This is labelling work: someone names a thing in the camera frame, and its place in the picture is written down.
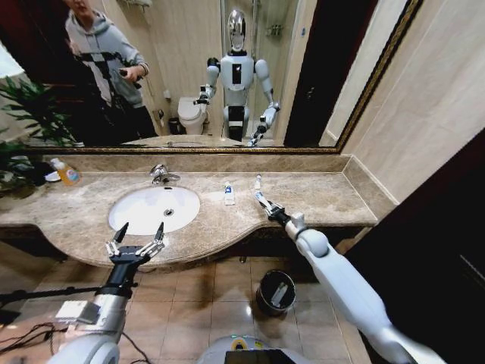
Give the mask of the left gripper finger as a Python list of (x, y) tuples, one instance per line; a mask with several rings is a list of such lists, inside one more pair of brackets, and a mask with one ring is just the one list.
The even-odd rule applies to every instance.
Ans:
[(162, 221), (155, 233), (155, 237), (151, 242), (147, 243), (145, 246), (138, 250), (138, 256), (149, 256), (154, 257), (164, 249), (164, 222)]
[(105, 247), (108, 252), (108, 256), (119, 256), (120, 255), (120, 250), (118, 249), (118, 245), (122, 242), (124, 239), (124, 236), (127, 232), (127, 229), (129, 227), (129, 223), (126, 222), (122, 228), (114, 234), (114, 236), (106, 242)]

